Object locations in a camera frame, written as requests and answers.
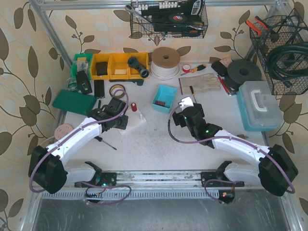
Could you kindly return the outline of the brown tape roll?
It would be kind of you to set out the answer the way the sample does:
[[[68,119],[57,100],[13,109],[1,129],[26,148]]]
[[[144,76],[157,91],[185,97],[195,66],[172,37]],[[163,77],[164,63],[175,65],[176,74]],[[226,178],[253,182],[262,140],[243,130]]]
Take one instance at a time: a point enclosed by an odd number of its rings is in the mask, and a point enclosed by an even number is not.
[[[121,99],[125,96],[126,88],[121,84],[115,84],[110,87],[109,94],[111,97]]]

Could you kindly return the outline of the red spring short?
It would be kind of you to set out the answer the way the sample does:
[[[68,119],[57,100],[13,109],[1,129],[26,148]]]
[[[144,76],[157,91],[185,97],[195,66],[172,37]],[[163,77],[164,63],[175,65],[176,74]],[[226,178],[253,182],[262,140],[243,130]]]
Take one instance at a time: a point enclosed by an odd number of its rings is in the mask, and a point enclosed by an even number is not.
[[[138,108],[137,108],[136,103],[132,103],[132,104],[131,104],[131,109],[132,109],[133,112],[136,112],[136,111],[137,111]]]

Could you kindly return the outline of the red spring long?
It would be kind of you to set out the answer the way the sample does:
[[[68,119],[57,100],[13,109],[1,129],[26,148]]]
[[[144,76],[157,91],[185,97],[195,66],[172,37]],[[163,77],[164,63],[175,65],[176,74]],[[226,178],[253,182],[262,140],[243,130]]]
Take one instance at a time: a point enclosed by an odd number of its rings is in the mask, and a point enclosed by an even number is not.
[[[156,101],[155,104],[164,107],[166,103],[162,101]]]

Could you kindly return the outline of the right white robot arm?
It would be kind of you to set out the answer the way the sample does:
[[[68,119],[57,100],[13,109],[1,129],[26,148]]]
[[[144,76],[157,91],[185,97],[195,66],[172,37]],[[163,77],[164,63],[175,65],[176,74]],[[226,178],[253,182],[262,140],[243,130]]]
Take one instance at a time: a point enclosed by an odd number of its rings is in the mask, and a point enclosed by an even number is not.
[[[298,175],[298,170],[282,146],[255,144],[232,135],[220,126],[207,123],[202,105],[194,103],[190,97],[183,98],[176,108],[181,111],[178,113],[173,110],[168,122],[173,121],[176,126],[187,127],[194,138],[193,144],[199,143],[226,151],[250,164],[250,167],[226,167],[223,172],[227,178],[226,183],[240,183],[247,176],[248,181],[260,182],[267,192],[275,196],[295,193],[292,182]]]

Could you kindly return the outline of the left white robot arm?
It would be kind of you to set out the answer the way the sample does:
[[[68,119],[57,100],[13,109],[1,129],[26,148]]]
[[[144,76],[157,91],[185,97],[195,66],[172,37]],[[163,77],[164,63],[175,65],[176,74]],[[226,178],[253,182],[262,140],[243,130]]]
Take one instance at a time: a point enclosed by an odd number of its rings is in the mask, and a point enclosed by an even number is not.
[[[128,100],[112,97],[107,105],[93,109],[80,125],[62,139],[45,148],[40,145],[34,148],[28,171],[30,190],[38,193],[33,183],[50,194],[72,183],[101,186],[102,171],[95,164],[88,161],[76,167],[68,167],[67,163],[81,147],[101,133],[111,128],[125,129],[128,105]]]

